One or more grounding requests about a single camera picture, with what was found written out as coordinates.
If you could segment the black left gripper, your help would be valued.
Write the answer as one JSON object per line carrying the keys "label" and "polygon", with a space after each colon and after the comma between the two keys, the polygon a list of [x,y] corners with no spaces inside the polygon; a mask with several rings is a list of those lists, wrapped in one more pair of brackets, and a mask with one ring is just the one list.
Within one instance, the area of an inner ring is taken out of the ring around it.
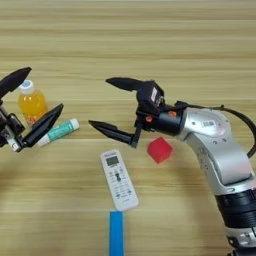
{"label": "black left gripper", "polygon": [[[31,70],[31,67],[24,67],[4,77],[0,81],[0,99],[19,87]],[[25,127],[20,120],[14,113],[8,113],[3,106],[0,106],[0,148],[9,145],[14,152],[20,152],[24,146],[33,147],[51,130],[54,123],[59,118],[63,107],[63,104],[59,104],[44,114],[32,126],[31,131],[23,138],[21,133],[25,130]]]}

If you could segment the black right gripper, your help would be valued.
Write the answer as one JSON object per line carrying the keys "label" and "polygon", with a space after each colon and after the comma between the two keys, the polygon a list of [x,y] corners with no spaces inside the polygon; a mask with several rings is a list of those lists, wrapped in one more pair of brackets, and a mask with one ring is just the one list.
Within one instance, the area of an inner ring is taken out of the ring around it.
{"label": "black right gripper", "polygon": [[[112,77],[108,78],[106,82],[126,91],[138,91],[143,86],[143,81],[127,77]],[[167,105],[158,115],[147,113],[141,107],[138,107],[136,115],[135,125],[141,124],[142,127],[138,126],[134,133],[121,131],[117,126],[105,122],[89,120],[89,124],[108,138],[126,143],[133,148],[138,145],[142,129],[170,136],[177,136],[181,131],[183,111],[176,110],[172,106]]]}

